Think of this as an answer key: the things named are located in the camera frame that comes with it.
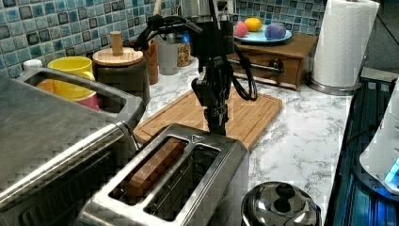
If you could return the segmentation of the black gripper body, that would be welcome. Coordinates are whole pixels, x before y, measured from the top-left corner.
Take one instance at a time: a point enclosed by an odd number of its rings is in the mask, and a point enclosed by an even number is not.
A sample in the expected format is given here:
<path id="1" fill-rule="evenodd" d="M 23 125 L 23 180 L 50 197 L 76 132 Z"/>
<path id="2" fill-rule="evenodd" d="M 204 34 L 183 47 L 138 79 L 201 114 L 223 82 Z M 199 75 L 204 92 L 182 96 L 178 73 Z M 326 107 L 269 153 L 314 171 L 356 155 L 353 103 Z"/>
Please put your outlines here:
<path id="1" fill-rule="evenodd" d="M 231 88 L 227 61 L 221 56 L 200 58 L 198 70 L 199 76 L 192 81 L 191 87 L 199 103 L 211 108 L 223 106 Z"/>

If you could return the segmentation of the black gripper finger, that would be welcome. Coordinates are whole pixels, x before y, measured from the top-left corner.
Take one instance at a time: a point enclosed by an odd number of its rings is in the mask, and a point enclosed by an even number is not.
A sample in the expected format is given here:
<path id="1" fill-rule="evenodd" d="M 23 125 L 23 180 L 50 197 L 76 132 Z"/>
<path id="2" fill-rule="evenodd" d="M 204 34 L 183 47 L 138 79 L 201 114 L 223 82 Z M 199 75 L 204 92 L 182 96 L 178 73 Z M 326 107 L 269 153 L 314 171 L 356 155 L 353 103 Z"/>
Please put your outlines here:
<path id="1" fill-rule="evenodd" d="M 205 119 L 211 134 L 226 135 L 226 123 L 228 121 L 228 106 L 206 107 L 204 110 Z"/>

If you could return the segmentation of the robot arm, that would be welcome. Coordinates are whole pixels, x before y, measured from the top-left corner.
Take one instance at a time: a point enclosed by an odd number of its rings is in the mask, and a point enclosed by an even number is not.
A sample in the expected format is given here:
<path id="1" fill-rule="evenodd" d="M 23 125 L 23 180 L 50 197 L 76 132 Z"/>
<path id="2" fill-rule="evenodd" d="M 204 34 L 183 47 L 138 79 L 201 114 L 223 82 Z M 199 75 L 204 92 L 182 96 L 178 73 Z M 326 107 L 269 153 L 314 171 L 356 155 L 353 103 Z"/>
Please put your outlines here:
<path id="1" fill-rule="evenodd" d="M 181 0 L 182 16 L 190 23 L 191 55 L 199 61 L 199 77 L 191 87 L 205 107 L 211 134 L 226 135 L 232 68 L 227 60 L 216 0 Z"/>

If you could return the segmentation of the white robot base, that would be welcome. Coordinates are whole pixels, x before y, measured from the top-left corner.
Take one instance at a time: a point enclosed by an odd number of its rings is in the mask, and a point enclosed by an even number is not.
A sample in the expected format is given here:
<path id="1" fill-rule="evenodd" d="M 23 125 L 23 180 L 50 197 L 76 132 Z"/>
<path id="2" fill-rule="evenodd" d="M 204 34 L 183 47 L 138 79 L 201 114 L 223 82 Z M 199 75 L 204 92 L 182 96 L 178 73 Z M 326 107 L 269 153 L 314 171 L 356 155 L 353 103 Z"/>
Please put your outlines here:
<path id="1" fill-rule="evenodd" d="M 359 156 L 365 171 L 391 194 L 397 195 L 399 158 L 399 88 L 394 82 L 384 117 L 367 148 Z"/>

